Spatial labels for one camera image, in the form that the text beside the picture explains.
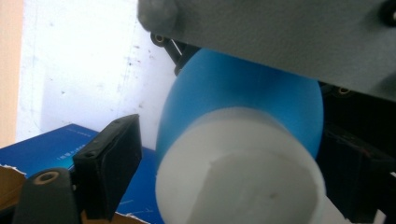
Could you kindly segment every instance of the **white cap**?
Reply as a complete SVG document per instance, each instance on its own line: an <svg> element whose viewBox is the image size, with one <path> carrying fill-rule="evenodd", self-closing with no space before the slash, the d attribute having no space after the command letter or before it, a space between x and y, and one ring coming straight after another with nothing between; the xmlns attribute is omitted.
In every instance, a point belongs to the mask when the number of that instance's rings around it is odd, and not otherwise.
<svg viewBox="0 0 396 224"><path fill-rule="evenodd" d="M271 116L243 107L196 120L157 175L165 223L319 223L325 199L307 150Z"/></svg>

